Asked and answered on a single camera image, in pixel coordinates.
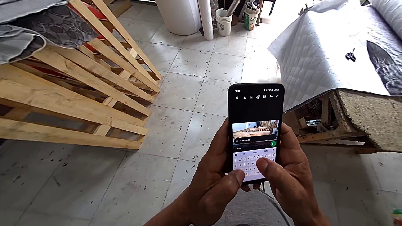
scissors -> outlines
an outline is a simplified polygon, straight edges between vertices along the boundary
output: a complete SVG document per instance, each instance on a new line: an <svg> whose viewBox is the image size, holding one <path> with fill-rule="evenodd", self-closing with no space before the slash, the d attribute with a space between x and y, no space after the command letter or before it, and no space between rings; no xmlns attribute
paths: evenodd
<svg viewBox="0 0 402 226"><path fill-rule="evenodd" d="M346 57L347 60L351 60L351 61L353 61L353 62L356 61L356 57L355 57L355 55L353 54L354 51L355 51L355 48L353 48L353 51L352 51L352 52L346 54L345 57Z"/></svg>

paper roll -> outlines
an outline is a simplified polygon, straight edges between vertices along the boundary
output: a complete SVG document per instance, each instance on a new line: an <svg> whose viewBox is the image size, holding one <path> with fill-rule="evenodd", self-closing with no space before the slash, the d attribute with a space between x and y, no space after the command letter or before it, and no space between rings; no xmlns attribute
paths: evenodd
<svg viewBox="0 0 402 226"><path fill-rule="evenodd" d="M212 40L213 28L212 28L211 3L209 2L209 0L198 0L198 6L200 9L202 28L204 30L204 38L206 40Z"/></svg>

foam roll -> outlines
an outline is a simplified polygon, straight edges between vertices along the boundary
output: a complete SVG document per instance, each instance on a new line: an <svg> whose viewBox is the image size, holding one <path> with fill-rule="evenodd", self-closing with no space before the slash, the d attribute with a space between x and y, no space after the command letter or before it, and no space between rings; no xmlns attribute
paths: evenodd
<svg viewBox="0 0 402 226"><path fill-rule="evenodd" d="M166 28L173 34L191 35L201 28L197 0L156 0L156 4Z"/></svg>
<svg viewBox="0 0 402 226"><path fill-rule="evenodd" d="M209 0L198 0L198 6L200 9L202 28L204 30L204 38L206 40L212 40L213 30L212 30L211 3L209 2Z"/></svg>

finger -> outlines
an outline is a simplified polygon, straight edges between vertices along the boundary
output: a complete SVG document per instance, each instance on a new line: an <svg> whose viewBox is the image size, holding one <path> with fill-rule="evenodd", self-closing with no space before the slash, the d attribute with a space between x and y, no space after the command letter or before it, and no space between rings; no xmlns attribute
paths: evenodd
<svg viewBox="0 0 402 226"><path fill-rule="evenodd" d="M259 189L260 187L261 187L261 182L252 185L252 188L253 188L254 190Z"/></svg>
<svg viewBox="0 0 402 226"><path fill-rule="evenodd" d="M299 140L297 139L292 128L284 123L282 123L281 126L281 140L283 140L281 147L290 149L300 148Z"/></svg>
<svg viewBox="0 0 402 226"><path fill-rule="evenodd" d="M216 208L224 209L237 194L244 177L245 175L242 170L237 169L230 172L205 194L205 198L213 202Z"/></svg>
<svg viewBox="0 0 402 226"><path fill-rule="evenodd" d="M284 194L292 194L297 187L298 181L292 177L282 166L267 158L257 160L257 168L262 175Z"/></svg>
<svg viewBox="0 0 402 226"><path fill-rule="evenodd" d="M225 151L226 144L228 143L228 124L229 119L226 118L211 141L211 145L207 151L208 155L217 156Z"/></svg>
<svg viewBox="0 0 402 226"><path fill-rule="evenodd" d="M251 191L251 189L250 189L250 187L249 187L248 185L243 185L243 186L241 186L240 188L241 188L243 191L245 191L245 192Z"/></svg>
<svg viewBox="0 0 402 226"><path fill-rule="evenodd" d="M293 133L290 126L282 123L281 127L281 151L280 162L282 166L286 166L291 163L300 163L307 160L302 148L300 147L299 140Z"/></svg>
<svg viewBox="0 0 402 226"><path fill-rule="evenodd" d="M222 171L226 161L228 148L228 118L216 132L207 153L202 157L200 164L209 169L210 172Z"/></svg>

wooden frame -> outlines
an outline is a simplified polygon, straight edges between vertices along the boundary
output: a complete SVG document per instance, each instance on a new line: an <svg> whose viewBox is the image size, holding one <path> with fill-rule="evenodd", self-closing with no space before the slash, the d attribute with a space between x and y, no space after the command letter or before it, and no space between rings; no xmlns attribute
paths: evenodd
<svg viewBox="0 0 402 226"><path fill-rule="evenodd" d="M322 96L321 123L323 125L330 124L332 112L335 115L335 120L338 123L338 127L334 130L328 130L325 132L306 134L306 132L302 129L303 126L300 125L294 111L285 113L287 114L286 118L289 120L284 120L284 122L292 127L295 134L299 135L297 139L301 145L348 147L353 148L357 153L376 153L382 151L371 143L371 141L366 137L365 133L358 131L352 125L350 119L344 113L342 104L336 91L331 91ZM364 142L364 144L343 144L343 141Z"/></svg>
<svg viewBox="0 0 402 226"><path fill-rule="evenodd" d="M104 39L77 49L46 46L0 66L0 105L11 109L0 115L0 138L134 149L144 141L161 75L102 0L85 1L107 20L97 19L81 0L70 3ZM32 121L31 112L44 120ZM46 116L81 126L55 126ZM119 138L122 131L131 139Z"/></svg>

